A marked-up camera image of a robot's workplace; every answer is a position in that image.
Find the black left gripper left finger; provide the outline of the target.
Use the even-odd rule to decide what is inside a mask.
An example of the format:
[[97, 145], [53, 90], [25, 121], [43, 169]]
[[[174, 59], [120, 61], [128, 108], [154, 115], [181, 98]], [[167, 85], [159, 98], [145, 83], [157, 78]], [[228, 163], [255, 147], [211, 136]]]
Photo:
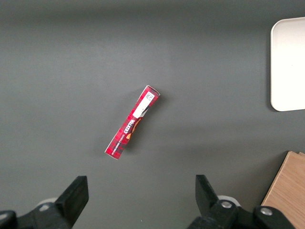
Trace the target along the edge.
[[38, 205], [17, 216], [13, 210], [0, 212], [2, 229], [71, 229], [89, 200], [88, 180], [78, 176], [54, 201]]

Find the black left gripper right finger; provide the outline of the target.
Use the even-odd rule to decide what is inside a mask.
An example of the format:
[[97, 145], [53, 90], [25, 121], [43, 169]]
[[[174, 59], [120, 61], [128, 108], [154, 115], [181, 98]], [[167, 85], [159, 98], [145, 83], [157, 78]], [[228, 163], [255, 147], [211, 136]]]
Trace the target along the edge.
[[201, 215], [190, 229], [293, 229], [293, 224], [278, 209], [257, 206], [252, 212], [234, 201], [220, 199], [205, 175], [195, 177], [195, 199]]

